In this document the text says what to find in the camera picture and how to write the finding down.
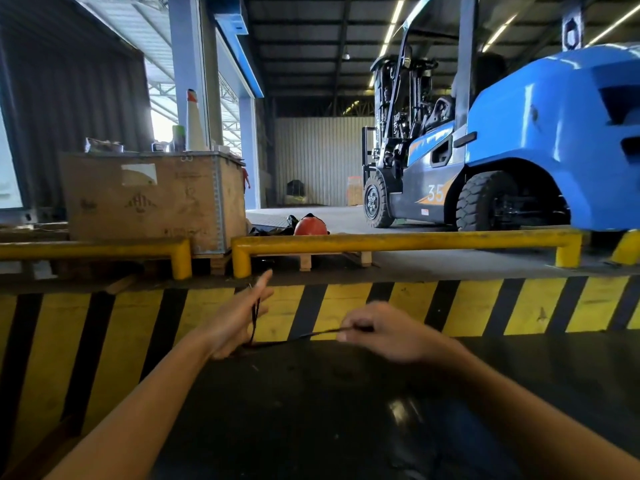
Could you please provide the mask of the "person's right hand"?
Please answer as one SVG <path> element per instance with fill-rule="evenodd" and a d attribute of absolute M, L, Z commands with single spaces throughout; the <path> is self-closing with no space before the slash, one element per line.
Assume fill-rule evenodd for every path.
<path fill-rule="evenodd" d="M 350 311 L 341 327 L 354 324 L 372 325 L 374 334 L 368 344 L 346 344 L 364 347 L 393 362 L 452 367 L 468 355 L 457 340 L 412 319 L 386 301 L 373 301 Z"/>

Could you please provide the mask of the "person's left hand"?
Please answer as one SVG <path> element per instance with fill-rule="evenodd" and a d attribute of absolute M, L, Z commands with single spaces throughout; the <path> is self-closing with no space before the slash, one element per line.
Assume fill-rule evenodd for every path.
<path fill-rule="evenodd" d="M 198 350 L 204 359 L 224 359 L 251 341 L 253 322 L 267 312 L 264 302 L 268 298 L 249 297 L 250 286 L 233 295 L 196 328 Z"/>

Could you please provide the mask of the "person's left forearm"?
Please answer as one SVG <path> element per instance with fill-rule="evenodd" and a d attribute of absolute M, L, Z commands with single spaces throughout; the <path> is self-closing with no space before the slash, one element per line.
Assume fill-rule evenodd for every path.
<path fill-rule="evenodd" d="M 188 333 L 44 480 L 145 480 L 204 364 L 227 342 L 204 328 Z"/>

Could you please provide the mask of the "black bag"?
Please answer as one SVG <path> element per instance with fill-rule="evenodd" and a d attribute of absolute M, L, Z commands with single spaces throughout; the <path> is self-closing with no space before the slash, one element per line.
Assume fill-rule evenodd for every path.
<path fill-rule="evenodd" d="M 299 219 L 293 215 L 288 215 L 285 219 L 278 216 L 279 220 L 265 221 L 265 218 L 260 217 L 259 222 L 254 222 L 251 219 L 246 219 L 247 236 L 249 237 L 271 237 L 271 236 L 292 236 L 299 224 Z"/>

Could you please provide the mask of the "orange hard hat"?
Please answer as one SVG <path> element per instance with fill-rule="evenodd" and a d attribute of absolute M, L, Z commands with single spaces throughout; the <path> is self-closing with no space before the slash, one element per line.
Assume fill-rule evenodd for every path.
<path fill-rule="evenodd" d="M 325 222 L 311 213 L 302 217 L 294 228 L 295 236 L 329 234 Z"/>

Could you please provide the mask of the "dark sack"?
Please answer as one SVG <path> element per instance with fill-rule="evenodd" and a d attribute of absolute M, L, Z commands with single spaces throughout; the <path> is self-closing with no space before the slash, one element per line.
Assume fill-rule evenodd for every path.
<path fill-rule="evenodd" d="M 293 179 L 286 183 L 284 194 L 284 206 L 301 207 L 308 204 L 305 184 L 299 179 Z"/>

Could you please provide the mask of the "short blue steel column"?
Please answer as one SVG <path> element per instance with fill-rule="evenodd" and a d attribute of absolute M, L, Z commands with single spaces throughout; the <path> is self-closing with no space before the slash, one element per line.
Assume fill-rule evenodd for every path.
<path fill-rule="evenodd" d="M 241 126 L 242 157 L 248 172 L 250 186 L 245 192 L 245 209 L 257 210 L 260 202 L 260 168 L 258 151 L 257 119 L 255 99 L 241 97 L 239 99 L 239 122 Z"/>

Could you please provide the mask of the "person's blue trousers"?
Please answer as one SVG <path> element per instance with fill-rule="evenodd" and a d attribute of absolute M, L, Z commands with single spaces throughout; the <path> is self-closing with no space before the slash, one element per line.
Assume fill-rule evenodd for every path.
<path fill-rule="evenodd" d="M 508 449 L 460 400 L 408 396 L 388 411 L 387 463 L 398 480 L 524 480 Z"/>

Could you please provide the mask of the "white orange traffic cone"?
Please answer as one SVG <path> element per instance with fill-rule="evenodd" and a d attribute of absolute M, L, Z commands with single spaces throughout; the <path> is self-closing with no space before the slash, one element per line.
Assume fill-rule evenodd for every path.
<path fill-rule="evenodd" d="M 187 90 L 186 149 L 189 152 L 206 152 L 209 150 L 205 142 L 197 94 L 193 89 Z"/>

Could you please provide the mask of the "yellow black striped dock edge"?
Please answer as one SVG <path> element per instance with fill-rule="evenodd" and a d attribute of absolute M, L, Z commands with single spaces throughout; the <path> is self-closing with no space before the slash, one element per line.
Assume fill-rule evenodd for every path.
<path fill-rule="evenodd" d="M 0 477 L 26 478 L 87 434 L 222 303 L 242 290 L 59 284 L 0 289 Z M 388 301 L 527 382 L 640 416 L 640 274 L 276 285 L 256 344 L 336 327 Z"/>

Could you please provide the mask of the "dark corrugated shipping container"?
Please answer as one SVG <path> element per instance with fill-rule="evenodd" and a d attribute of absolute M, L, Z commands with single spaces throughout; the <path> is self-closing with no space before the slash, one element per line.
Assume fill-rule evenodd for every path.
<path fill-rule="evenodd" d="M 58 156 L 149 150 L 143 53 L 76 0 L 0 0 L 0 222 L 65 218 Z"/>

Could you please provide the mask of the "blue forklift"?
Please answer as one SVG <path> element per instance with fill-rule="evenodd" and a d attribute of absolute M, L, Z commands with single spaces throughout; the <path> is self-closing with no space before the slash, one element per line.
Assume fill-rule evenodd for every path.
<path fill-rule="evenodd" d="M 535 0 L 420 0 L 398 54 L 373 62 L 363 209 L 460 232 L 572 226 L 640 230 L 640 41 L 582 46 L 512 69 L 492 40 Z"/>

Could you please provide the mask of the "long yellow guard rail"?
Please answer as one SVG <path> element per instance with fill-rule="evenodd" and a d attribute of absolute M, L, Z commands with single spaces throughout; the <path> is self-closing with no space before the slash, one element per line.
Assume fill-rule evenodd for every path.
<path fill-rule="evenodd" d="M 495 232 L 235 237 L 231 241 L 231 258 L 236 279 L 252 274 L 253 256 L 345 252 L 553 248 L 556 250 L 556 267 L 572 269 L 580 266 L 582 239 L 582 233 L 578 230 L 550 228 Z"/>

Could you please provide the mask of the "short yellow guard rail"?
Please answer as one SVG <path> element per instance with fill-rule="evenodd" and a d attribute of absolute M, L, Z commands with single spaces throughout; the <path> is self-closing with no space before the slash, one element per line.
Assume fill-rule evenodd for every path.
<path fill-rule="evenodd" d="M 193 275 L 188 239 L 135 239 L 125 241 L 56 241 L 0 243 L 0 262 L 37 260 L 169 259 L 174 280 Z"/>

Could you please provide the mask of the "yellow guard rail end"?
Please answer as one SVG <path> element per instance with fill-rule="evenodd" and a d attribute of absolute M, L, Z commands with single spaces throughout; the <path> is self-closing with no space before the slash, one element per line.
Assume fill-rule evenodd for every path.
<path fill-rule="evenodd" d="M 640 264 L 640 230 L 629 230 L 621 236 L 609 258 L 609 263 L 616 266 Z"/>

